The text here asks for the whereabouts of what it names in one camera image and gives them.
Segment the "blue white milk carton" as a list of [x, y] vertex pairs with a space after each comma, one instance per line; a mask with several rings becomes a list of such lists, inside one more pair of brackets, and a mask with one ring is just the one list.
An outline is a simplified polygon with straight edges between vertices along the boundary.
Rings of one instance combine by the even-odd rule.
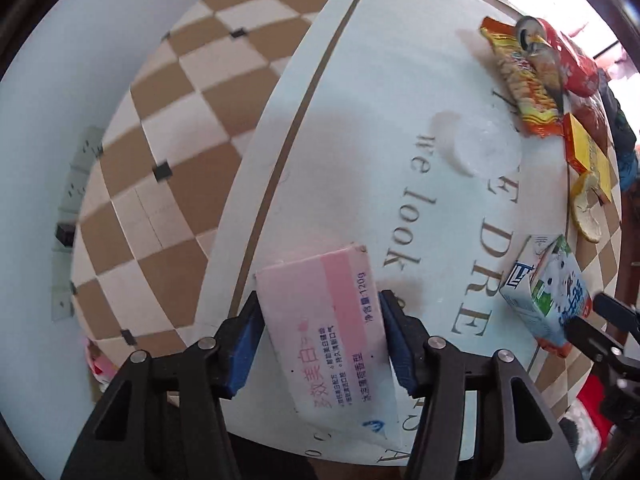
[[566, 323], [588, 318], [592, 310], [586, 281], [563, 235], [529, 236], [499, 292], [541, 348], [562, 359], [573, 348]]

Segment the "pink white toothpaste box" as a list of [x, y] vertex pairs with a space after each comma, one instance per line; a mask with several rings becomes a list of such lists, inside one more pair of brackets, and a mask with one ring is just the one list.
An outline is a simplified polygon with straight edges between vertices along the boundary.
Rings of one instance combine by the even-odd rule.
[[393, 370], [367, 249], [350, 245], [278, 263], [255, 280], [298, 416], [359, 441], [399, 444]]

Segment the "crushed red soda can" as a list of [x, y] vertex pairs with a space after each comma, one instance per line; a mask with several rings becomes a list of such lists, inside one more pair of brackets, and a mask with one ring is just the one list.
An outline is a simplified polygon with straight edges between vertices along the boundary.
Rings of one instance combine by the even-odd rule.
[[598, 66], [593, 58], [542, 18], [523, 16], [515, 25], [516, 39], [527, 53], [546, 49], [554, 58], [562, 86], [576, 96], [589, 98], [599, 87]]

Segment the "yellow cardboard box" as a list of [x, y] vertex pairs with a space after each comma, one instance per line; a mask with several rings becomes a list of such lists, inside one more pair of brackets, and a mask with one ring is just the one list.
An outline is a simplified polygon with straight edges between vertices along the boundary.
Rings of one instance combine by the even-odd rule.
[[611, 165], [598, 144], [570, 113], [563, 117], [566, 160], [581, 176], [591, 172], [597, 177], [597, 194], [605, 203], [612, 202]]

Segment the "blue dark clothes pile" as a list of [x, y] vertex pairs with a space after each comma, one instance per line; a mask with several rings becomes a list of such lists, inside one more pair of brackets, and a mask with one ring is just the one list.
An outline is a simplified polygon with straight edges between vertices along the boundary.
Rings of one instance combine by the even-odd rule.
[[608, 74], [602, 68], [598, 69], [599, 92], [606, 118], [612, 132], [614, 150], [616, 153], [620, 190], [629, 191], [638, 174], [638, 158], [636, 155], [636, 135], [620, 107], [620, 101], [608, 85]]

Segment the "dark red foil packet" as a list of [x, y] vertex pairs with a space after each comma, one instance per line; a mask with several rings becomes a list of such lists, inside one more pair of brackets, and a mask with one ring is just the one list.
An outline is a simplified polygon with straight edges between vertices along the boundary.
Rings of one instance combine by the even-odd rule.
[[568, 98], [572, 114], [593, 138], [602, 153], [608, 154], [608, 134], [610, 132], [608, 131], [608, 118], [606, 118], [601, 99], [596, 94], [583, 98], [573, 92], [568, 94]]

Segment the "white plastic lid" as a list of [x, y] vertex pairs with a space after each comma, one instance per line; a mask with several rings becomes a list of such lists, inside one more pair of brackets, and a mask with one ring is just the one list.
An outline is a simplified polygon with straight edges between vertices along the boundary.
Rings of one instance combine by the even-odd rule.
[[454, 136], [454, 157], [474, 177], [502, 177], [520, 166], [521, 136], [503, 122], [469, 122], [462, 119]]

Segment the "orange yellow snack bag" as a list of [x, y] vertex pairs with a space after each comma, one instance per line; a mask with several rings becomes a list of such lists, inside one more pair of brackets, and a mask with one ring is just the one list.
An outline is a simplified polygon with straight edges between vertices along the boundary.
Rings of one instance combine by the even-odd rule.
[[515, 37], [515, 28], [486, 16], [480, 23], [480, 33], [496, 56], [499, 72], [511, 92], [526, 130], [541, 138], [562, 136], [558, 107], [526, 58], [525, 51]]

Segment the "checkered brown bed blanket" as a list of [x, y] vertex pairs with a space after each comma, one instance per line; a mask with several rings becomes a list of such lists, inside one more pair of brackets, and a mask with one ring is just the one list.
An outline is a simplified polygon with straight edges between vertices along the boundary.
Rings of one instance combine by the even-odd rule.
[[[506, 0], [201, 0], [125, 92], [79, 213], [74, 306], [114, 364], [164, 356], [235, 316], [266, 266], [367, 249], [433, 334], [511, 350], [563, 414], [590, 362], [542, 350], [499, 285], [530, 234], [564, 234], [592, 292], [612, 292], [620, 202], [597, 244], [567, 209], [563, 141], [526, 134], [480, 22]], [[521, 136], [491, 179], [454, 157], [459, 122]]]

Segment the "white wall socket panel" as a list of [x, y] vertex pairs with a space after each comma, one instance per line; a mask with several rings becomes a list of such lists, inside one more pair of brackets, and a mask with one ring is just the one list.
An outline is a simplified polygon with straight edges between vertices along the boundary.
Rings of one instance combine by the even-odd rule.
[[50, 311], [51, 320], [58, 322], [74, 313], [70, 281], [72, 255], [81, 203], [86, 194], [91, 168], [102, 153], [104, 130], [96, 126], [85, 128], [68, 166], [58, 218], [54, 227], [51, 252]]

